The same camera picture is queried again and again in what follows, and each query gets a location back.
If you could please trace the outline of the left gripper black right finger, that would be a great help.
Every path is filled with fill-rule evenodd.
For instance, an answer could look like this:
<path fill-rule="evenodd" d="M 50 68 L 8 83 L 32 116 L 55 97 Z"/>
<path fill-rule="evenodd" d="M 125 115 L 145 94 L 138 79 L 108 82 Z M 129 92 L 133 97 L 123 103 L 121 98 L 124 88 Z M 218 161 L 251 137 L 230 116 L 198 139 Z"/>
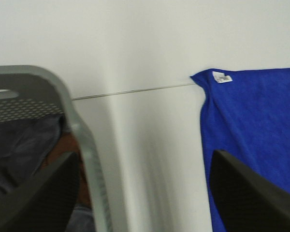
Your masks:
<path fill-rule="evenodd" d="M 211 161 L 211 192 L 228 232 L 290 232 L 290 194 L 224 150 Z"/>

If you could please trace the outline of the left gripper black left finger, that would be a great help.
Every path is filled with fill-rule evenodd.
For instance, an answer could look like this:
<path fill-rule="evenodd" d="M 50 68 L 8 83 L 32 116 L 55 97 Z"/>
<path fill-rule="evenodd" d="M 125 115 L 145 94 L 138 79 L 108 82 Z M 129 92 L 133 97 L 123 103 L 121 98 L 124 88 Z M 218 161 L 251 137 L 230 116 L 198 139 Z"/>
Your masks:
<path fill-rule="evenodd" d="M 60 161 L 0 198 L 0 232 L 63 232 L 74 209 L 78 183 L 64 177 Z"/>

